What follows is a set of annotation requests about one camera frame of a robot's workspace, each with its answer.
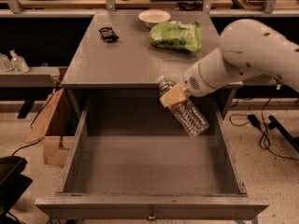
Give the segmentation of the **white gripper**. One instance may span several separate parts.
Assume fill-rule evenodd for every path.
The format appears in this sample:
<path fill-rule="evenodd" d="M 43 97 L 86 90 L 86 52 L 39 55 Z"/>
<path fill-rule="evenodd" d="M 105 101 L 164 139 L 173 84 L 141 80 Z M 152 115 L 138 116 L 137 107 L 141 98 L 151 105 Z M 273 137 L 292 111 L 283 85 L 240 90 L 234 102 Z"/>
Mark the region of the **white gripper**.
<path fill-rule="evenodd" d="M 160 102 L 164 107 L 184 102 L 189 93 L 195 97 L 204 97 L 218 89 L 214 84 L 216 68 L 210 60 L 202 59 L 186 70 L 183 83 L 174 85 L 162 95 Z"/>

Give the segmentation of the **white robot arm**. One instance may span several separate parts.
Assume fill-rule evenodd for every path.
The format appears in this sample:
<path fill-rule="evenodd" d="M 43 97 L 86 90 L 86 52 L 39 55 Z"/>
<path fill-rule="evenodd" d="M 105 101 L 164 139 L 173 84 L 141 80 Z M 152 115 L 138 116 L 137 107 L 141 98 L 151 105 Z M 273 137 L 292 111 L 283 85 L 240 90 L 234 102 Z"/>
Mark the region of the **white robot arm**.
<path fill-rule="evenodd" d="M 221 32 L 219 46 L 188 68 L 160 102 L 179 105 L 259 74 L 299 91 L 299 45 L 259 21 L 234 21 Z"/>

